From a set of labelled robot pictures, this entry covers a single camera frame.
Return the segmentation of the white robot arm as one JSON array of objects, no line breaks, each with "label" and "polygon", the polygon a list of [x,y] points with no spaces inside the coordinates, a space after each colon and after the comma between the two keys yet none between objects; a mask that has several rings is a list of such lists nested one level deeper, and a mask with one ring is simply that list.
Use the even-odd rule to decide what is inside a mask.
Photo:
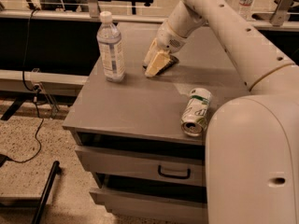
[{"label": "white robot arm", "polygon": [[247,95],[222,105],[206,131],[209,224],[299,224],[299,66],[225,0],[180,0],[144,60],[149,77],[203,22]]}]

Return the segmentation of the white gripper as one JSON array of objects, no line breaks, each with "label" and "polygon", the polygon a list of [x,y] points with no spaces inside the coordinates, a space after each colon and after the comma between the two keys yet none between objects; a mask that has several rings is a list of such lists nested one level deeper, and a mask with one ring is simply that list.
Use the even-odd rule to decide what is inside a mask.
[{"label": "white gripper", "polygon": [[154,77],[170,62],[169,53],[176,53],[185,45],[186,38],[177,35],[168,21],[164,21],[153,39],[144,59],[145,76]]}]

